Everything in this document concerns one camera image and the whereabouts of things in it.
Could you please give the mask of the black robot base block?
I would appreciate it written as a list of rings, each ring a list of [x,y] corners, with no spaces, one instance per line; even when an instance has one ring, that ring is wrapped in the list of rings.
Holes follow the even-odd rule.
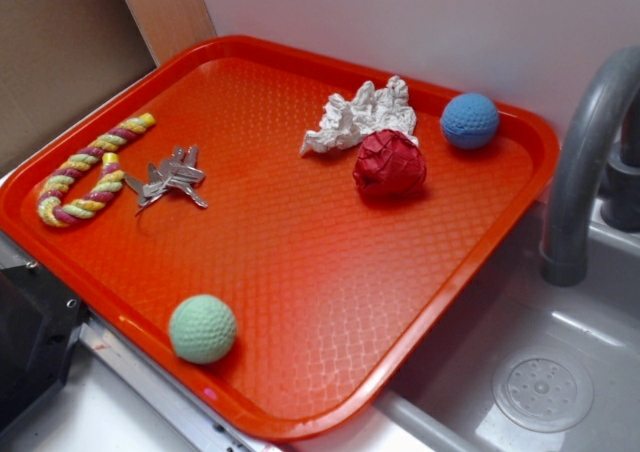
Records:
[[[66,385],[87,311],[37,262],[1,271],[1,435]]]

